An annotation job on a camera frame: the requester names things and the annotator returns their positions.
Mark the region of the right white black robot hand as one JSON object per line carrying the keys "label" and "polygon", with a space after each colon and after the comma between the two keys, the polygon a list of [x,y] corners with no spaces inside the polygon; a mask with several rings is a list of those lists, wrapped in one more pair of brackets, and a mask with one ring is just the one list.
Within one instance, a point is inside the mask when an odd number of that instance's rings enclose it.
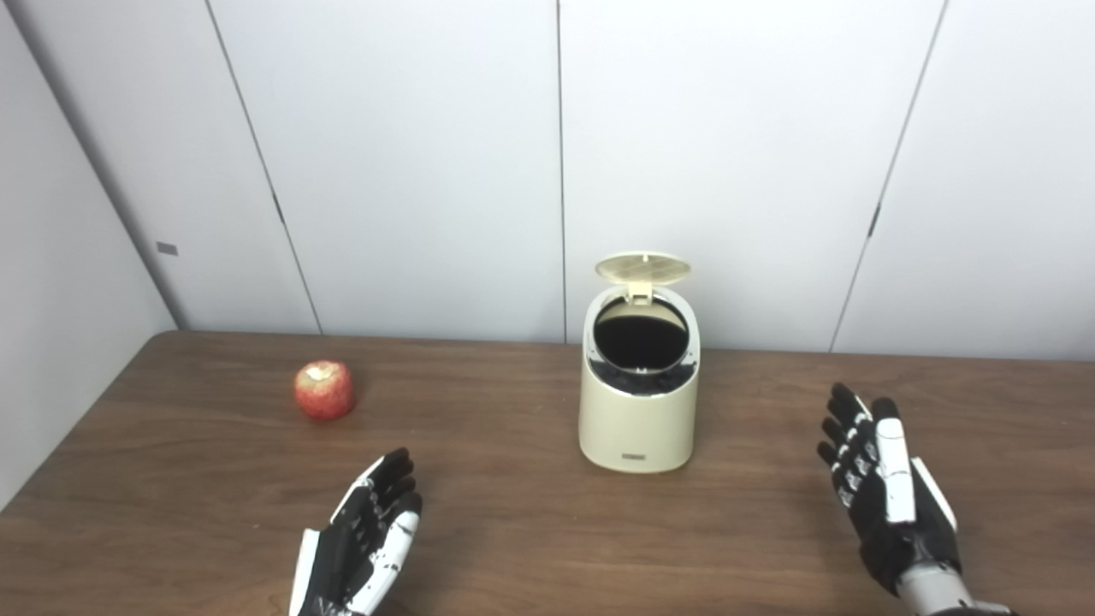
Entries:
{"label": "right white black robot hand", "polygon": [[912,566],[938,562],[961,571],[950,503],[923,461],[909,452],[896,402],[878,398],[868,405],[837,382],[826,410],[817,453],[871,578],[896,594],[899,578]]}

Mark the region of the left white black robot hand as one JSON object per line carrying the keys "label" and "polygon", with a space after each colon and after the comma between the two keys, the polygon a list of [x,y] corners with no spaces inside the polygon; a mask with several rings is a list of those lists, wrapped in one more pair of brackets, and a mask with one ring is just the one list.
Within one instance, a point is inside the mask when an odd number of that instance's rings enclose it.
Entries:
{"label": "left white black robot hand", "polygon": [[407,448],[373,461],[341,496],[328,525],[306,528],[289,615],[372,615],[394,586],[423,510]]}

